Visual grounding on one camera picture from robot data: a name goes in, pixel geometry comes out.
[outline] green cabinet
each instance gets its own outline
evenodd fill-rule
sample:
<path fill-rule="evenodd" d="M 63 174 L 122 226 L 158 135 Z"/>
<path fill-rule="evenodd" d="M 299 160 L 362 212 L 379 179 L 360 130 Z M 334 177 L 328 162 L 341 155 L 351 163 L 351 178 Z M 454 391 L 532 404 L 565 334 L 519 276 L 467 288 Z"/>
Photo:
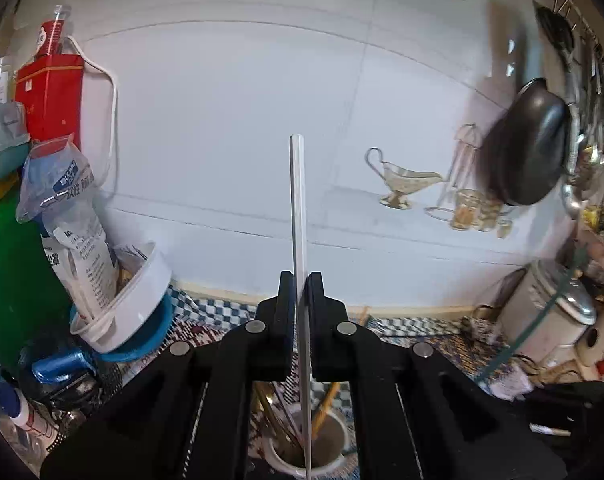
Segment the green cabinet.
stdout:
<path fill-rule="evenodd" d="M 68 322 L 71 305 L 37 225 L 15 221 L 19 194 L 15 186 L 0 201 L 0 363 L 13 375 L 22 346 L 43 326 Z"/>

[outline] white plastic container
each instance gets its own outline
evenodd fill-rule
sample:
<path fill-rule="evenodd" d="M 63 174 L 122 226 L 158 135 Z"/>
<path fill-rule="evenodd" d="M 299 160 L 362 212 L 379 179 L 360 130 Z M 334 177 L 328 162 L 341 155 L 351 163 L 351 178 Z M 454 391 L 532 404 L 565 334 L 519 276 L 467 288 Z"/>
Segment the white plastic container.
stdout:
<path fill-rule="evenodd" d="M 155 244 L 140 247 L 147 256 L 142 268 L 104 310 L 86 323 L 78 314 L 71 334 L 79 335 L 100 354 L 111 352 L 134 335 L 156 309 L 171 281 L 171 269 Z"/>

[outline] red label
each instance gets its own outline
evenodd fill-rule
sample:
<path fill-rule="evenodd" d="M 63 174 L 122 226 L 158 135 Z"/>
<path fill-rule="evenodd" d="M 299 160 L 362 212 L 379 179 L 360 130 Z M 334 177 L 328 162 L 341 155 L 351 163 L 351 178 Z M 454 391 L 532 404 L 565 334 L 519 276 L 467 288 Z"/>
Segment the red label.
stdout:
<path fill-rule="evenodd" d="M 50 56 L 50 54 L 57 53 L 63 25 L 64 20 L 50 20 L 42 23 L 38 37 L 38 51 L 35 53 L 35 57 Z"/>

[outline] rice cooker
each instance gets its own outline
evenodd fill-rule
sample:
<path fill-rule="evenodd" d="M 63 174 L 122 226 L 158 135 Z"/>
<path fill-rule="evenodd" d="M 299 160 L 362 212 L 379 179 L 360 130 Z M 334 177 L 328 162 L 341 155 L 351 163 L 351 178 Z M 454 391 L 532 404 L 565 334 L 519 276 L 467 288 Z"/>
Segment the rice cooker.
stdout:
<path fill-rule="evenodd" d="M 565 267 L 553 260 L 537 260 L 530 265 L 498 318 L 509 343 L 513 343 L 544 309 L 566 272 Z M 572 279 L 516 353 L 541 363 L 556 348 L 575 344 L 596 318 L 588 292 L 579 280 Z"/>

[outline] white power cord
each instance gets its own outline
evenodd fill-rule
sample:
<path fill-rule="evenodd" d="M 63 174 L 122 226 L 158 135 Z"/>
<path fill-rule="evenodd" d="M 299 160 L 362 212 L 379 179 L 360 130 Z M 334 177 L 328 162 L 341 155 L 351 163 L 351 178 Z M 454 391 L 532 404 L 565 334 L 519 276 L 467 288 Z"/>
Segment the white power cord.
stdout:
<path fill-rule="evenodd" d="M 76 38 L 74 38 L 73 36 L 67 36 L 65 39 L 69 40 L 71 42 L 71 44 L 73 44 L 74 49 L 77 50 L 77 53 L 80 55 L 80 57 L 84 60 L 84 62 L 87 65 L 92 66 L 96 70 L 98 70 L 98 71 L 102 72 L 104 75 L 106 75 L 106 77 L 108 77 L 111 80 L 111 84 L 113 85 L 113 100 L 111 102 L 111 137 L 109 138 L 109 155 L 106 160 L 106 166 L 104 167 L 104 171 L 102 172 L 102 175 L 100 176 L 100 178 L 96 178 L 94 180 L 95 186 L 99 189 L 104 185 L 104 183 L 106 182 L 106 177 L 109 175 L 109 170 L 111 169 L 111 160 L 113 158 L 113 150 L 114 150 L 114 146 L 115 146 L 115 127 L 116 127 L 115 126 L 115 117 L 116 117 L 116 110 L 118 107 L 117 78 L 115 77 L 115 75 L 113 75 L 111 72 L 109 72 L 106 68 L 98 65 L 96 62 L 93 62 L 89 58 L 87 58 L 86 54 L 84 53 L 82 48 L 77 44 Z"/>

